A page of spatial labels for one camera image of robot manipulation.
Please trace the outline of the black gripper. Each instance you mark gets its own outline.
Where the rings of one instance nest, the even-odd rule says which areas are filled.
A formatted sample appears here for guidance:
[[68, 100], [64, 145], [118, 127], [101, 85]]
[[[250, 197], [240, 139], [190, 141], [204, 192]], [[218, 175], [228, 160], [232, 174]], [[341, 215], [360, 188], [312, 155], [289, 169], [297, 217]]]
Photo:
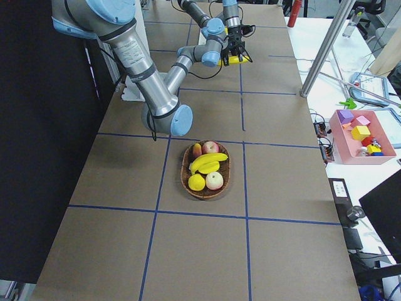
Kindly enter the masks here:
[[222, 59], [227, 60], [229, 56], [248, 56], [250, 54], [246, 50], [243, 38], [250, 37], [253, 34], [252, 27], [233, 27], [225, 28], [227, 47], [222, 50]]

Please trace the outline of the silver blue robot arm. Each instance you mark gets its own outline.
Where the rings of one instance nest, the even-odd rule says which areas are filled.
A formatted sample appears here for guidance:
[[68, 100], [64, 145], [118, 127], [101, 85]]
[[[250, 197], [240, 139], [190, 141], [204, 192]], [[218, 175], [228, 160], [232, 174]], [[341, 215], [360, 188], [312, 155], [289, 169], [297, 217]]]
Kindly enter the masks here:
[[[221, 4], [221, 11], [212, 9], [213, 4]], [[179, 9], [187, 13], [195, 23], [203, 28], [212, 18], [220, 19], [227, 28], [238, 28], [242, 25], [240, 9], [237, 1], [210, 1], [207, 11], [201, 8], [197, 1], [177, 1]]]
[[112, 47], [127, 76], [145, 99], [142, 122], [153, 135], [183, 136], [190, 130], [193, 113], [181, 104], [177, 91], [195, 63], [207, 67], [229, 65], [231, 58], [251, 61], [243, 37], [255, 27], [240, 18], [237, 1], [223, 1], [223, 11], [208, 16], [195, 1], [179, 1], [180, 8], [200, 27], [205, 44], [185, 46], [177, 61], [162, 76], [137, 31], [134, 1], [52, 1], [52, 20], [60, 33], [86, 39], [99, 39]]

